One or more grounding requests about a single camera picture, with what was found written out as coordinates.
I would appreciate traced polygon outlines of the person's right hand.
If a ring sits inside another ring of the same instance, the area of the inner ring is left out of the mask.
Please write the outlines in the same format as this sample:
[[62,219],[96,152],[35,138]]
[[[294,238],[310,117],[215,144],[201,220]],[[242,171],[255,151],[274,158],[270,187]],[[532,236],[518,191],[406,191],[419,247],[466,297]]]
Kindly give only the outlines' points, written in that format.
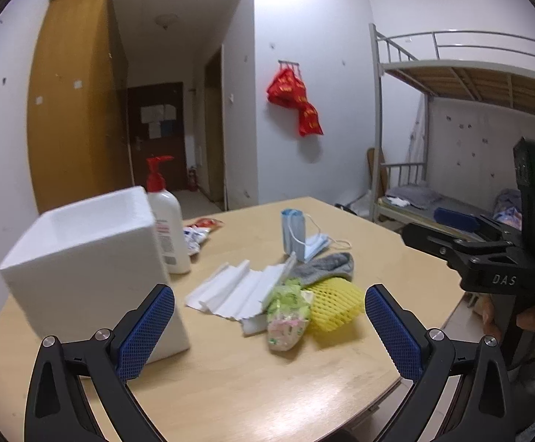
[[[488,329],[484,335],[496,335],[495,339],[499,342],[502,339],[502,333],[494,322],[494,306],[489,294],[480,297],[479,304],[483,329]],[[516,325],[522,331],[529,331],[535,335],[535,307],[519,314],[516,317]],[[475,390],[492,387],[492,389],[496,388],[497,392],[501,389],[505,392],[509,391],[509,395],[513,393],[513,388],[517,388],[523,393],[535,395],[535,349],[530,355],[529,360],[522,365],[506,370],[504,362],[501,361],[499,347],[488,347],[481,340],[476,351],[473,369],[469,369],[471,372],[468,374],[472,377],[472,388]]]

